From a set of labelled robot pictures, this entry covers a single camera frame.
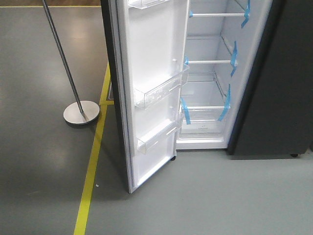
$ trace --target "refrigerator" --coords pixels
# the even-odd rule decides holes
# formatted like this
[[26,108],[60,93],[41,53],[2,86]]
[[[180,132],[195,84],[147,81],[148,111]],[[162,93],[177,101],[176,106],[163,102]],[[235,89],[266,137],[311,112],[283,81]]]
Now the refrigerator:
[[227,149],[245,159],[308,149],[312,1],[101,5],[129,193],[177,151]]

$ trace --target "door shelf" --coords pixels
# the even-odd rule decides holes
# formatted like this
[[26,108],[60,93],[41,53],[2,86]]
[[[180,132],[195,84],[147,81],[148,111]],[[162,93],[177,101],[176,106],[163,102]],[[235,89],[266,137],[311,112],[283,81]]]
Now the door shelf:
[[220,36],[187,37],[185,62],[188,65],[230,65],[231,56],[230,46]]
[[188,70],[189,67],[184,65],[181,72],[171,76],[165,82],[153,89],[149,90],[148,88],[148,91],[134,88],[135,106],[141,109],[147,109],[150,105],[153,105],[168,96],[174,89],[182,87],[187,82]]
[[181,128],[181,123],[181,113],[178,113],[177,121],[166,119],[150,132],[137,139],[137,150],[146,154],[149,149],[156,145],[159,141],[168,138],[171,134],[177,132]]
[[128,6],[138,9],[146,9],[151,6],[158,5],[170,0],[128,0]]
[[225,110],[226,95],[214,72],[207,73],[207,78],[207,81],[188,82],[182,91],[191,124],[187,125],[183,119],[180,139],[208,139],[223,135],[225,118],[220,117]]

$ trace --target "metal pole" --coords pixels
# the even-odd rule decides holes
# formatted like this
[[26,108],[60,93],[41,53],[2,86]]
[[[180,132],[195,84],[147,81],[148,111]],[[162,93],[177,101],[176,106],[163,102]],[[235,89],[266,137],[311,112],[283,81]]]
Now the metal pole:
[[51,31],[53,33],[54,40],[55,40],[55,42],[56,42],[56,44],[58,46],[60,56],[62,58],[65,70],[67,72],[68,80],[70,82],[70,85],[72,86],[72,90],[74,92],[74,96],[75,96],[75,99],[76,99],[79,111],[80,111],[81,114],[83,114],[84,110],[83,110],[82,104],[80,102],[80,99],[78,97],[78,93],[77,93],[77,90],[75,88],[75,84],[74,84],[74,81],[73,81],[73,78],[72,78],[72,74],[70,73],[70,70],[69,70],[69,67],[68,67],[68,64],[67,64],[67,60],[65,58],[65,55],[64,55],[64,52],[63,52],[63,49],[62,49],[62,46],[61,46],[61,42],[60,42],[57,30],[55,29],[55,26],[54,26],[54,23],[53,23],[53,20],[52,20],[50,11],[49,11],[49,7],[48,7],[48,5],[47,5],[45,0],[43,0],[43,5],[44,5],[44,9],[45,9],[45,14],[47,15],[47,18],[48,18],[48,21],[49,21],[49,24],[50,24],[50,27],[51,27]]

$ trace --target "white plastic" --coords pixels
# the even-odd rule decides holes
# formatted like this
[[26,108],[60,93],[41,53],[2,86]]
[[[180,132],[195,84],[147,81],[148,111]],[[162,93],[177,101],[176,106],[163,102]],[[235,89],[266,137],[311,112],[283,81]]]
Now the white plastic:
[[135,106],[141,109],[147,109],[150,105],[156,104],[168,96],[174,89],[180,88],[186,84],[188,79],[189,67],[184,65],[183,70],[174,76],[171,76],[162,84],[150,89],[149,87],[141,90],[134,88]]
[[138,9],[145,9],[167,1],[170,0],[128,0],[128,5]]
[[221,90],[214,72],[190,76],[203,78],[202,81],[188,82],[183,88],[182,97],[188,106],[191,124],[187,125],[186,119],[183,119],[179,138],[219,138],[225,128],[225,119],[219,121],[219,117],[224,110],[226,95]]
[[73,125],[84,125],[95,120],[100,113],[100,107],[98,104],[92,101],[81,101],[84,113],[81,114],[78,108],[78,104],[72,103],[69,105],[63,113],[64,119]]
[[[210,17],[191,17],[188,21],[189,36],[220,35],[224,20],[231,13],[243,14],[244,8],[236,0],[192,0],[190,10],[194,14],[210,14]],[[242,22],[243,16],[230,17],[231,20]]]
[[232,52],[220,36],[194,36],[186,41],[186,56],[189,64],[230,64]]
[[166,119],[144,136],[138,138],[138,151],[146,154],[152,146],[178,131],[181,128],[181,117],[182,115],[179,114],[178,119],[175,121]]

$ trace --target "black refrigerator side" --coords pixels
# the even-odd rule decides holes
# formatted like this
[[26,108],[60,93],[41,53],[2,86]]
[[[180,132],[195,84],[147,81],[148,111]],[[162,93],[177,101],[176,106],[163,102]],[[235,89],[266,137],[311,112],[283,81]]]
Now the black refrigerator side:
[[312,0],[273,1],[229,141],[230,154],[300,154],[309,148],[312,12]]
[[119,39],[115,38],[118,35],[118,27],[117,27],[117,12],[115,1],[111,0],[101,0],[101,8],[102,8],[102,17],[103,24],[105,30],[106,44],[107,44],[107,53],[110,65],[111,72],[111,84],[114,96],[114,106],[115,106],[115,115],[116,115],[116,123],[117,130],[119,135],[119,144],[120,144],[120,155],[114,155],[110,158],[112,165],[118,171],[121,176],[121,180],[123,182],[124,188],[126,191],[130,191],[130,184],[128,177],[128,167],[127,167],[127,152],[129,146],[127,141],[128,138],[125,137],[127,134],[127,126],[126,123],[123,122],[125,120],[125,110],[123,110],[123,106],[121,102],[125,102],[125,98],[123,98],[123,93],[118,84],[118,73],[121,73],[121,54],[120,54],[120,45],[118,45]]

